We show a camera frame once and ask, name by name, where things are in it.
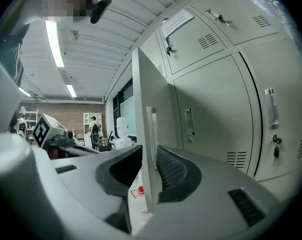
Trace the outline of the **clear plastic bag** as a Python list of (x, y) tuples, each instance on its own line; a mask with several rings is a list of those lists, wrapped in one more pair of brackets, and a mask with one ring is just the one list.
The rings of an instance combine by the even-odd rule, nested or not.
[(116, 120), (117, 135), (121, 139), (127, 139), (129, 135), (129, 125), (126, 117), (119, 117)]

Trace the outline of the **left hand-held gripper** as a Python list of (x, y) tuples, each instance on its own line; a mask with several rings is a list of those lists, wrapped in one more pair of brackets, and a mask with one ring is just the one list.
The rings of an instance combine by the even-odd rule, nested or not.
[(48, 144), (58, 146), (66, 157), (83, 157), (96, 155), (99, 152), (87, 146), (75, 144), (73, 132), (67, 130), (55, 118), (43, 113), (32, 132), (35, 144), (46, 149)]

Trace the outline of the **white cardboard box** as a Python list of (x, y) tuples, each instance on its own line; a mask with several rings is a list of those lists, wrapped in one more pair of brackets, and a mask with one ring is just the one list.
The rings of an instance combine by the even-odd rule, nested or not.
[(115, 150), (119, 150), (122, 148), (130, 147), (132, 145), (132, 140), (130, 138), (115, 138), (110, 141), (110, 144), (113, 145)]

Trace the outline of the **grey metal locker cabinet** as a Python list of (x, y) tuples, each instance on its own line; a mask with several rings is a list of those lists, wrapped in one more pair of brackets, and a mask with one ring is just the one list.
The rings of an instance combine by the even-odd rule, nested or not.
[[(167, 38), (159, 29), (157, 52), (140, 48), (169, 83), (176, 148), (292, 200), (302, 185), (302, 37), (293, 18), (280, 0), (195, 0), (183, 10), (194, 18)], [(273, 133), (282, 139), (275, 166)]]

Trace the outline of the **grey locker door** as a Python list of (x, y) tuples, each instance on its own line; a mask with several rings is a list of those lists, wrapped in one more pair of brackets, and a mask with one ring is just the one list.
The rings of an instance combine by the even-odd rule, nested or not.
[(132, 52), (132, 74), (137, 143), (143, 148), (141, 179), (147, 210), (154, 213), (162, 191), (157, 147), (177, 147), (170, 87), (138, 47)]

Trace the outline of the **black chair metal frame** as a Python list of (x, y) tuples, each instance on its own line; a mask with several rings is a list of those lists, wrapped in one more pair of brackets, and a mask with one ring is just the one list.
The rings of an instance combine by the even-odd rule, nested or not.
[(92, 134), (91, 137), (94, 144), (94, 149), (100, 153), (114, 150), (114, 143), (112, 142), (114, 137), (111, 134), (107, 139), (100, 138), (100, 136), (96, 133)]

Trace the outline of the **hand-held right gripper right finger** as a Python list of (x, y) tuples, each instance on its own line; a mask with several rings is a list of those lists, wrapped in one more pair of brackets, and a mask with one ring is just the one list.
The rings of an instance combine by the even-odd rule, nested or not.
[(279, 200), (232, 165), (160, 145), (162, 189), (141, 240), (258, 240), (281, 214)]

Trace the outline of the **white paper notice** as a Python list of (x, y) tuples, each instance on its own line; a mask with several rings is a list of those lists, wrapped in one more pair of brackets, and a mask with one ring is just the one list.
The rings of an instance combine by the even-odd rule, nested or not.
[(188, 23), (194, 18), (192, 14), (187, 12), (185, 9), (178, 12), (175, 16), (171, 19), (165, 21), (165, 23), (161, 27), (161, 31), (164, 38), (167, 38), (180, 27)]

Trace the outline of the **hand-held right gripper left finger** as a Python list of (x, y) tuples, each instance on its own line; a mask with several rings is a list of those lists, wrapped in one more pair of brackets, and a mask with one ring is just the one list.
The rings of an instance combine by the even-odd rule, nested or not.
[(37, 236), (129, 236), (128, 191), (141, 146), (51, 160), (44, 150), (0, 152), (0, 192)]

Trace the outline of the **white shelf unit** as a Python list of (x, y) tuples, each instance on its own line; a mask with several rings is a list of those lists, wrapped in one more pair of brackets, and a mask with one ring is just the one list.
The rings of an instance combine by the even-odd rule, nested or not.
[(19, 116), (21, 115), (25, 116), (27, 132), (28, 135), (31, 135), (39, 119), (38, 110), (36, 109), (35, 111), (27, 111), (24, 108), (23, 110), (19, 111)]
[(99, 126), (99, 135), (103, 135), (103, 127), (102, 127), (102, 114), (101, 113), (83, 113), (83, 129), (84, 134), (88, 134), (90, 131), (88, 129), (89, 124), (91, 122), (91, 117), (96, 117), (96, 123)]

